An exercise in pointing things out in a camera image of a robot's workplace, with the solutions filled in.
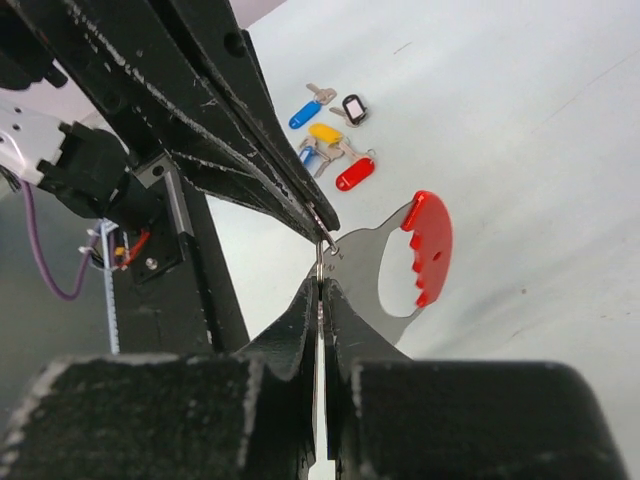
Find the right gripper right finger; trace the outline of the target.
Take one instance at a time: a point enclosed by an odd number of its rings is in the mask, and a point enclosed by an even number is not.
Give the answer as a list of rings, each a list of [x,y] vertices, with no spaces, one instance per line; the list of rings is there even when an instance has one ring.
[[[377,389],[409,359],[355,312],[337,281],[324,281],[322,303],[328,458],[338,479],[377,479],[397,434],[391,393]]]

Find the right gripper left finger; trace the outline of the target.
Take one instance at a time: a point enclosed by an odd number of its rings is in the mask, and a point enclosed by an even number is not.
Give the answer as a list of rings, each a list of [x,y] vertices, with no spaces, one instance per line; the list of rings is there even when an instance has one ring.
[[[305,279],[271,325],[234,357],[246,363],[238,466],[244,479],[306,479],[316,461],[319,289]]]

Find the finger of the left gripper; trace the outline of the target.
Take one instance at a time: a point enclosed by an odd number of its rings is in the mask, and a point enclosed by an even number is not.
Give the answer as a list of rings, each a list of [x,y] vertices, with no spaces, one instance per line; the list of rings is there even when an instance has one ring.
[[[212,136],[224,172],[206,192],[295,231],[335,231],[338,215],[302,166],[276,116],[251,39],[227,1],[173,1],[170,31],[210,97],[188,119]]]
[[[200,103],[210,92],[170,31],[175,24],[171,2],[64,1],[60,7],[81,42],[98,57],[104,81],[186,178],[206,192],[206,175],[226,168],[215,162],[212,136],[187,117],[203,113]],[[314,242],[329,233],[293,231]]]

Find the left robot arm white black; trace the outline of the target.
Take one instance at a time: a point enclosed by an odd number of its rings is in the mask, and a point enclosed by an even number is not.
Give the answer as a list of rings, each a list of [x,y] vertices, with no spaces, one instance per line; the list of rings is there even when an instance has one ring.
[[[73,81],[106,129],[29,131],[9,111],[2,147],[31,155],[29,181],[86,218],[148,228],[160,201],[138,173],[168,159],[196,189],[269,215],[309,241],[339,217],[275,114],[247,31],[226,1],[5,1],[1,85]]]

